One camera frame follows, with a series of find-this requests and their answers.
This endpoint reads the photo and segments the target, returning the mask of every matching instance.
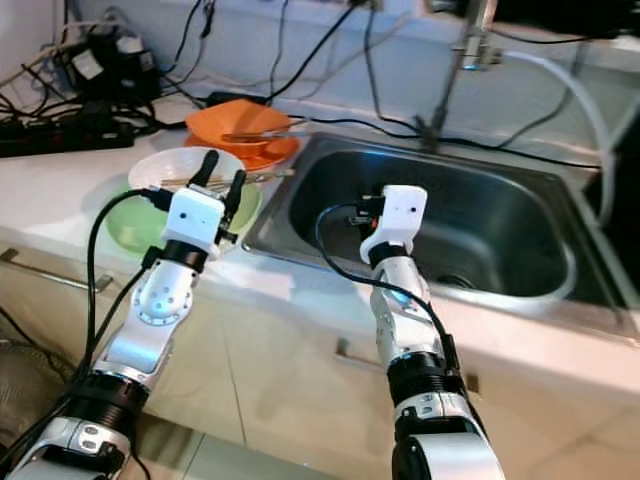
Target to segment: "stainless steel sink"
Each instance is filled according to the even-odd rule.
[[[247,235],[247,249],[324,267],[313,238],[324,208],[385,184],[419,185],[429,203],[413,255],[436,293],[599,333],[635,334],[558,177],[332,134],[316,134],[295,168]],[[366,274],[348,213],[327,218],[326,245],[346,268]],[[576,321],[567,303],[603,308],[583,308]]]

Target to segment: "cabinet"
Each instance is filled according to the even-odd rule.
[[[10,245],[0,243],[0,253]],[[39,251],[13,247],[16,261],[70,278],[86,278],[86,266]],[[97,269],[97,276],[102,272]],[[128,277],[97,295],[99,324]],[[86,335],[87,294],[50,279],[0,264],[0,305],[38,344],[77,362]],[[125,300],[109,332],[125,320]],[[217,437],[242,443],[242,429],[229,370],[222,322],[211,300],[198,298],[187,321],[176,333],[172,358],[147,404],[147,412]]]
[[[382,371],[365,363],[377,359],[373,331],[354,336],[264,311],[238,311],[225,328],[250,448],[342,478],[391,478],[393,406]],[[341,338],[365,362],[339,361]],[[567,462],[582,468],[573,449],[623,408],[595,388],[461,354],[478,378],[474,403],[509,480],[562,478],[549,472],[556,464],[566,471]],[[580,472],[575,478],[599,478]]]

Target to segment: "white bowl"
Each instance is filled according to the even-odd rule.
[[[182,147],[155,153],[140,160],[129,171],[129,187],[149,188],[161,186],[162,180],[191,178],[202,166],[207,152],[216,150],[220,155],[212,175],[233,180],[236,171],[244,170],[244,164],[235,155],[217,148]]]

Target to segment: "countertop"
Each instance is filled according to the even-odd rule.
[[[139,139],[129,149],[0,159],[0,240],[85,262],[94,217],[126,182],[129,169],[150,154],[180,146],[183,138],[167,132]],[[580,175],[572,179],[584,181]],[[103,231],[96,265],[129,274],[138,261]],[[198,292],[249,308],[284,305],[343,330],[375,329],[369,287],[239,246],[207,266]],[[640,395],[640,349],[634,346],[449,299],[436,297],[433,305],[460,349]],[[634,318],[639,324],[637,312]]]

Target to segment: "faucet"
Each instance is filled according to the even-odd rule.
[[[500,62],[501,51],[492,48],[489,42],[497,6],[498,0],[471,0],[467,7],[467,21],[460,39],[452,49],[454,57],[431,125],[426,125],[420,117],[416,118],[418,130],[422,132],[423,145],[428,151],[435,152],[438,149],[438,141],[447,119],[449,100],[460,70],[484,71],[490,65]]]

